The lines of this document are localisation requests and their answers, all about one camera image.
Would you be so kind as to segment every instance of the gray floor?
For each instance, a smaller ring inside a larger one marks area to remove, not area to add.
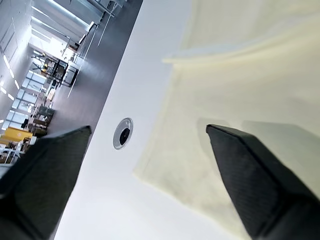
[[[88,52],[84,51],[87,55],[69,98],[71,89],[66,86],[59,88],[54,97],[53,109],[56,114],[48,129],[49,133],[83,125],[90,125],[92,130],[96,128],[142,1],[128,0],[119,9],[117,16],[110,18],[98,47],[109,16],[103,18],[95,31],[91,47]],[[85,42],[86,49],[91,38],[89,35]]]

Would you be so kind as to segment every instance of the white tabletop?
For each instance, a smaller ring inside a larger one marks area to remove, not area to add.
[[[231,239],[132,173],[170,80],[162,59],[179,49],[190,11],[191,0],[143,1],[56,240]],[[114,130],[127,117],[131,140],[115,150]]]

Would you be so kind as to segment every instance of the cream cloth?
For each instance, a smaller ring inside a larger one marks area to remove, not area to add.
[[[207,124],[258,137],[320,196],[320,1],[197,0],[134,173],[240,239]]]

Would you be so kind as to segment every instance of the window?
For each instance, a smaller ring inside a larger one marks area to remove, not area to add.
[[[41,59],[41,58],[36,56],[36,57],[33,58],[33,63],[35,65],[39,66],[40,68],[43,68],[44,65],[45,65],[45,60],[43,60],[43,59]]]
[[[7,129],[8,127],[12,127],[16,129],[22,129],[21,124],[23,124],[25,119],[28,117],[29,116],[26,114],[10,110],[2,128]]]
[[[26,75],[25,80],[23,81],[22,87],[33,90],[37,93],[40,93],[46,80],[47,80],[46,77],[40,74],[37,74],[33,71],[29,71]]]
[[[12,108],[29,113],[31,109],[30,106],[34,106],[37,99],[38,96],[36,96],[35,94],[25,92],[25,90],[20,89],[16,96],[16,99],[13,101]]]

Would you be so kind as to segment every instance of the metal grommet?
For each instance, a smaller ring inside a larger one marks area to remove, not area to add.
[[[129,142],[134,130],[134,122],[131,118],[123,119],[116,127],[113,135],[113,147],[116,150],[122,149]]]

